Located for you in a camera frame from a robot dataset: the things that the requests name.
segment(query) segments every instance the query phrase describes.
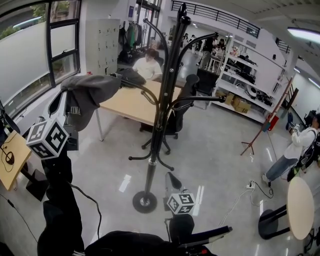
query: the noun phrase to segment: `shelving unit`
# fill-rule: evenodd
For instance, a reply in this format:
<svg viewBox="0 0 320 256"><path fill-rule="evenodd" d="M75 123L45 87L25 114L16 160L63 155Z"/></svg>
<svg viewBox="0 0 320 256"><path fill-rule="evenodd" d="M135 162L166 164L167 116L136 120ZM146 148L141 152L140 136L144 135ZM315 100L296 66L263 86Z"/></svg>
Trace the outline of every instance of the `shelving unit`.
<svg viewBox="0 0 320 256"><path fill-rule="evenodd" d="M222 72L220 73L219 79L216 82L216 87L214 89L214 92L212 93L213 95L216 94L217 90L221 89L223 91L227 91L230 92L242 99L245 99L248 103L252 103L254 104L254 107L251 107L251 109L247 112L247 113L242 113L242 112L237 112L235 111L234 107L232 105L227 105L225 103L220 103L220 102L212 102L213 104L216 104L218 106L221 106L223 108L226 108L228 110L232 110L235 111L238 114L241 114L243 116L246 116L248 118L251 118L255 121L258 121L260 123L264 123L266 120L266 112L267 113L272 113L276 103L280 100L283 92L281 92L281 89L278 89L276 91L276 93L273 93L273 89L269 86L269 87L264 87L264 85L259 85L258 83L253 84L251 82L249 82L248 80L244 79L243 77L241 77L240 75L236 74L236 73L230 73L228 71L224 71L228 62L228 59L231 59L233 61L236 62L240 62L254 70L256 70L257 73L259 72L263 72L262 67L251 64L247 61L245 61L244 59L238 58L236 56L233 56L231 54L229 54L231 52L232 47L234 46L234 43L237 43L239 45L242 45L248 49L250 49L251 51L254 51L256 53L258 53L259 55L263 56L261 53L257 52L256 49L254 49L253 47L250 47L248 45L246 45L244 42L240 42L238 40L232 39L230 42L230 45L228 46L227 50L226 50L226 55L225 55L225 60L223 65L221 66L221 70ZM271 59L263 56L264 58L268 59L269 61L271 61L273 64L277 65L278 67L280 67L281 69L284 69L283 67L279 66L277 63L275 63L274 61L272 61ZM229 80L231 80L231 78L236 79L234 83L228 82L228 78L226 79L226 77L229 77ZM249 85L263 93L265 93L268 97L272 97L273 99L273 106L269 106L265 103L263 103L262 101L258 100L258 99L252 99L245 91L244 88L240 87L240 86L236 86L237 81L239 81L241 84L245 85ZM280 87L283 87L283 85L285 84L285 82L280 82L278 80L275 79L274 81L274 86L279 83Z"/></svg>

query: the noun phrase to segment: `gray floor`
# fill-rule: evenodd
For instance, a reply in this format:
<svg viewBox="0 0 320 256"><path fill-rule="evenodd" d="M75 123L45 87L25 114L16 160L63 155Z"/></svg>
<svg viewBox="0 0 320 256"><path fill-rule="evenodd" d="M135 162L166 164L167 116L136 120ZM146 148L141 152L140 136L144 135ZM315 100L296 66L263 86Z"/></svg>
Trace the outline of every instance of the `gray floor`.
<svg viewBox="0 0 320 256"><path fill-rule="evenodd" d="M129 156L142 157L147 150L141 144L150 138L147 132L139 132L140 124L130 119L100 109L102 128L106 134L99 141L95 115L89 125L79 134L79 151L70 152L73 183L99 202L102 212L102 235L114 231L150 233L168 240L164 219L170 216L164 211L162 198L165 195L165 174L168 171L157 165L151 191L158 199L156 210L141 214L134 210L132 198L144 189L147 160L129 161ZM199 186L204 186L203 200L198 216L194 216L194 233L215 229L245 191L249 179L262 185L261 174L268 170L276 157L280 157L288 145L290 136L283 129L281 120L274 131L262 133L254 144L255 155L244 149L241 141L249 142L258 132L260 124L234 112L217 106L207 110L190 108L184 118L179 139L168 138L171 155L161 153L162 160L175 167L174 174L196 197ZM40 161L33 157L33 168L41 168ZM119 188L124 177L131 176L124 192ZM9 198L24 216L38 239L45 227L42 203L26 189L27 180L19 175L17 191L6 191L0 184L0 193ZM219 256L295 256L302 252L302 242L286 233L271 240L263 240L258 234L258 219L261 208L276 209L286 203L288 184L278 179L272 185L274 198L267 199L258 189L245 193L234 210L227 216L225 225L233 231L226 237L208 245ZM75 197L81 212L85 245L95 239L99 216L96 206L80 193ZM287 226L286 218L280 228ZM3 199L0 199L0 241L5 242L16 256L35 256L36 242L20 216Z"/></svg>

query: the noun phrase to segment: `round table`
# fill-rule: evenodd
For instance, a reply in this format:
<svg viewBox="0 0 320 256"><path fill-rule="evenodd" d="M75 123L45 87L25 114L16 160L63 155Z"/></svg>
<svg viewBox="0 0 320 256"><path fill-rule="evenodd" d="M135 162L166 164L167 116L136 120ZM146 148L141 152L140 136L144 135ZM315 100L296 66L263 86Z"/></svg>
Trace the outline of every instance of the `round table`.
<svg viewBox="0 0 320 256"><path fill-rule="evenodd" d="M289 227L278 230L278 219L287 215ZM300 177L294 177L288 188L286 204L277 210L265 210L260 216L259 235L267 240L291 231L298 240L309 234L315 217L311 190Z"/></svg>

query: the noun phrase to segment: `locker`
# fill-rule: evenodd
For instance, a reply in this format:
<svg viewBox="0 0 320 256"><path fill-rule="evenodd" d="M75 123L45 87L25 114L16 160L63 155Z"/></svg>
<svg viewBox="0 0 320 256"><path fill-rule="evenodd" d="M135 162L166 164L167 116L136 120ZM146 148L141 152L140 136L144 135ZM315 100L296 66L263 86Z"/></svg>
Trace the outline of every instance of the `locker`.
<svg viewBox="0 0 320 256"><path fill-rule="evenodd" d="M119 19L96 19L86 22L85 63L87 72L109 75L118 67Z"/></svg>

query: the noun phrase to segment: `coat rack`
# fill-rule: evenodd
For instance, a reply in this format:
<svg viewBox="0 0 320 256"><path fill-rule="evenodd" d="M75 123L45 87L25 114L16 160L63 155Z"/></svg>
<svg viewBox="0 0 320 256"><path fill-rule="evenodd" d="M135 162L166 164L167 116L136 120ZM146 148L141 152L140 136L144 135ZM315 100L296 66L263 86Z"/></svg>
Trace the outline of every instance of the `coat rack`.
<svg viewBox="0 0 320 256"><path fill-rule="evenodd" d="M148 161L144 191L138 192L132 200L133 207L138 212L147 214L154 211L157 207L157 198L150 192L152 181L156 171L157 160L163 166L169 168L167 164L162 162L159 153L168 122L168 116L171 109L175 106L175 104L181 101L216 101L224 103L226 99L225 97L186 96L180 97L172 101L180 63L189 46L203 39L218 37L218 33L212 33L195 38L194 40L189 42L180 52L180 43L182 37L185 34L187 26L189 26L192 22L191 19L187 16L187 6L185 3L183 3L180 6L180 9L177 14L175 31L173 34L173 40L169 54L166 39L164 35L161 33L161 31L158 28L156 28L152 23L150 23L150 21L147 18L143 19L143 22L148 24L152 29L156 31L156 33L160 36L161 43L164 48L165 61L159 99L157 99L157 97L150 90L144 88L143 86L139 86L127 81L122 82L130 84L131 86L144 91L145 93L143 93L143 95L147 98L149 102L151 101L151 103L155 105L156 108L149 154L144 157L129 157L129 160L144 160L150 157Z"/></svg>

